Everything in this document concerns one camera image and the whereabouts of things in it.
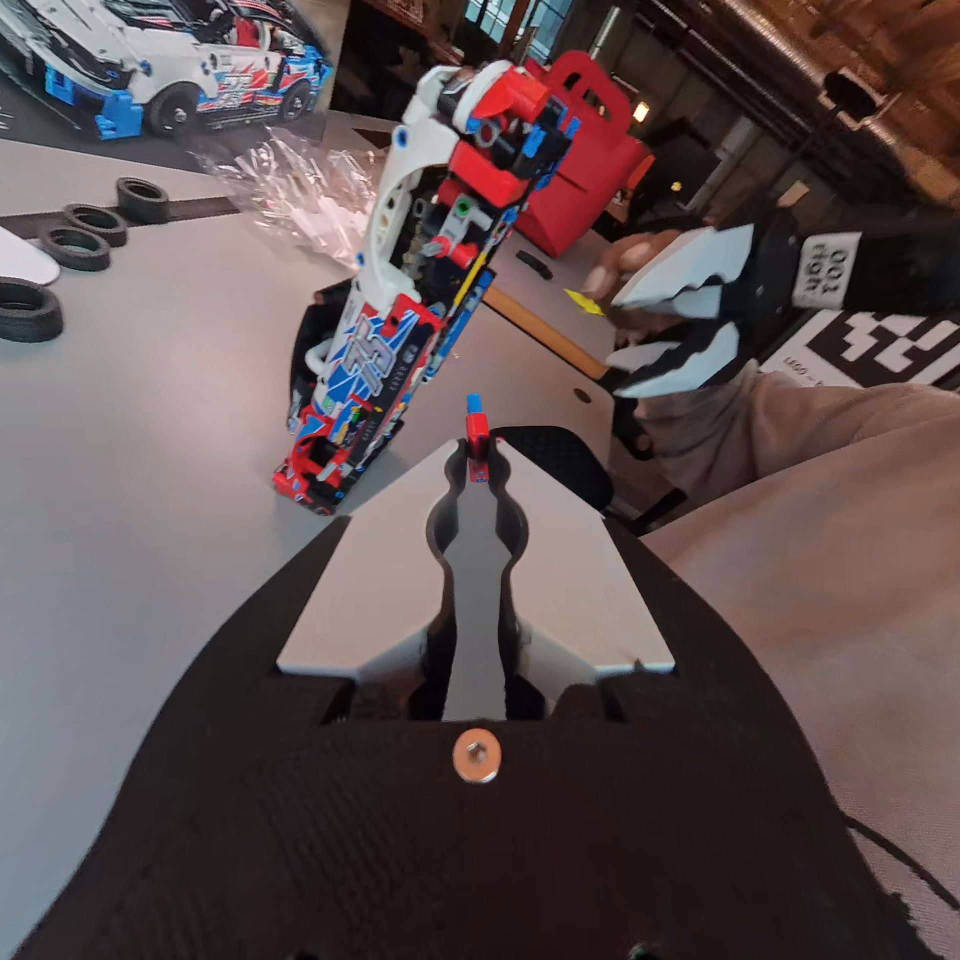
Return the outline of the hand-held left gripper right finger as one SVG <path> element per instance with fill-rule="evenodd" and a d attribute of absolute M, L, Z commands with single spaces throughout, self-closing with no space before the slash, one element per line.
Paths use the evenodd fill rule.
<path fill-rule="evenodd" d="M 615 543 L 603 510 L 505 438 L 491 440 L 495 533 L 509 553 L 498 644 L 508 710 L 553 710 L 568 688 L 675 657 Z"/>

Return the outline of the person's right hand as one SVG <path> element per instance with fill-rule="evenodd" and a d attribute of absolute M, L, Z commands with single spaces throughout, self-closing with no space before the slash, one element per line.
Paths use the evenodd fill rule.
<path fill-rule="evenodd" d="M 606 318 L 617 327 L 614 349 L 620 350 L 656 339 L 681 322 L 671 314 L 655 314 L 640 309 L 624 310 L 613 306 L 622 285 L 651 259 L 658 256 L 682 235 L 678 229 L 622 237 L 608 246 L 585 278 L 581 293 L 600 306 Z"/>

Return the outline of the clear plastic bag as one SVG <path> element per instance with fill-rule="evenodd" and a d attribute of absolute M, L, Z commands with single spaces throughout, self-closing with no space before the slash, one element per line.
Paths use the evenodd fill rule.
<path fill-rule="evenodd" d="M 340 145 L 257 126 L 195 135 L 186 151 L 271 239 L 357 272 L 385 150 L 359 134 Z"/>

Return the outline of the person's right forearm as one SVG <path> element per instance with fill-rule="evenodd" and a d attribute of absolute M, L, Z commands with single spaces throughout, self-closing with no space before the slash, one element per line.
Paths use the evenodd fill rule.
<path fill-rule="evenodd" d="M 725 384 L 642 399 L 634 416 L 666 479 L 701 507 L 884 434 L 942 420 L 956 427 L 958 412 L 953 391 L 802 387 L 749 362 Z"/>

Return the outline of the black rubber tyre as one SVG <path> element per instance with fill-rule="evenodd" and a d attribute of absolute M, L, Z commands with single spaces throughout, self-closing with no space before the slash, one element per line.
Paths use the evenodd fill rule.
<path fill-rule="evenodd" d="M 1 338 L 18 343 L 55 340 L 65 329 L 63 308 L 46 287 L 1 277 Z"/>
<path fill-rule="evenodd" d="M 111 248 L 121 248 L 128 243 L 128 222 L 112 208 L 74 202 L 66 204 L 61 213 L 70 227 L 97 236 Z"/>
<path fill-rule="evenodd" d="M 97 236 L 70 225 L 42 229 L 38 246 L 62 267 L 80 272 L 102 272 L 112 264 L 112 248 Z"/>
<path fill-rule="evenodd" d="M 159 225 L 171 220 L 168 193 L 151 181 L 121 176 L 115 181 L 117 205 L 126 219 L 139 224 Z"/>

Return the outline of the black white patterned card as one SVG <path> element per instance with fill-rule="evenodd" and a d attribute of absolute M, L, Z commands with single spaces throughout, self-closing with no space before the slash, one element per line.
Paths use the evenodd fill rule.
<path fill-rule="evenodd" d="M 808 310 L 758 364 L 801 387 L 910 383 L 957 392 L 959 317 Z"/>

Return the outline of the printed car model box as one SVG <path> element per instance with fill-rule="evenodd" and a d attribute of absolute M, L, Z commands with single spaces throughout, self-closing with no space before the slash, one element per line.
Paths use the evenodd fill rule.
<path fill-rule="evenodd" d="M 295 2 L 4 1 L 2 73 L 104 142 L 297 123 L 335 73 Z"/>

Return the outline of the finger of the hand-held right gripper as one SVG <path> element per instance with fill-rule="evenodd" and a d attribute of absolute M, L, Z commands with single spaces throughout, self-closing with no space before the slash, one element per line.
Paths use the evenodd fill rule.
<path fill-rule="evenodd" d="M 626 376 L 615 395 L 653 400 L 726 382 L 741 370 L 735 320 L 642 320 L 616 333 L 608 368 Z"/>
<path fill-rule="evenodd" d="M 618 309 L 719 309 L 724 286 L 736 282 L 750 258 L 752 223 L 687 231 L 621 288 Z"/>

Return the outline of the black office chair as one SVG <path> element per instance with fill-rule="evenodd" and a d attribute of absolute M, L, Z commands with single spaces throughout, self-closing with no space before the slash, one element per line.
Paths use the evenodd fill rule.
<path fill-rule="evenodd" d="M 618 507 L 614 480 L 593 450 L 576 434 L 554 425 L 508 426 L 490 432 L 489 447 L 505 442 L 535 466 L 581 498 L 606 518 L 617 518 L 636 536 L 657 529 L 668 517 L 687 504 L 688 498 L 674 488 L 648 509 L 629 516 Z"/>

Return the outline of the red brick connector piece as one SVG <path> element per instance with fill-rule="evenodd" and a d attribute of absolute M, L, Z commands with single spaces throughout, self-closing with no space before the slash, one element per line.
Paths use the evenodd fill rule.
<path fill-rule="evenodd" d="M 489 482 L 491 435 L 483 400 L 478 392 L 472 392 L 466 397 L 465 431 L 469 481 L 476 484 L 487 484 Z"/>

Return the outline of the red felt bag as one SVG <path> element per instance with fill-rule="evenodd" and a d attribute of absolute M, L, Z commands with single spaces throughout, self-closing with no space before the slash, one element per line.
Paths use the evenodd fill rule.
<path fill-rule="evenodd" d="M 524 68 L 566 106 L 580 126 L 550 183 L 529 199 L 515 229 L 550 258 L 560 258 L 594 225 L 615 195 L 634 190 L 654 163 L 631 133 L 632 100 L 587 52 L 571 50 L 550 66 Z"/>

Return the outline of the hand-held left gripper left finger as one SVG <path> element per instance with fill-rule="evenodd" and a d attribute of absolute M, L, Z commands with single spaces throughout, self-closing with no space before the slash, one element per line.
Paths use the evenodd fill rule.
<path fill-rule="evenodd" d="M 457 646 L 446 552 L 466 479 L 466 443 L 450 440 L 350 514 L 279 671 L 379 684 L 402 704 L 446 702 Z"/>

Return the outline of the brick-built race car model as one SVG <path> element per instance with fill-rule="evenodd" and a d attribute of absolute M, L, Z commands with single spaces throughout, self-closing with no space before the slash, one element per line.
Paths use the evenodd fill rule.
<path fill-rule="evenodd" d="M 390 150 L 347 284 L 321 292 L 291 364 L 291 452 L 276 492 L 331 516 L 402 429 L 491 286 L 491 264 L 580 123 L 546 81 L 499 60 L 438 66 Z"/>

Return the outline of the person's beige hoodie torso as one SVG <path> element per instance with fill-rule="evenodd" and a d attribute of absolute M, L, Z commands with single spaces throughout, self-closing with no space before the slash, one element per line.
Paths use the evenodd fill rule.
<path fill-rule="evenodd" d="M 958 426 L 859 441 L 693 510 L 647 545 L 797 716 L 870 869 L 958 958 Z"/>

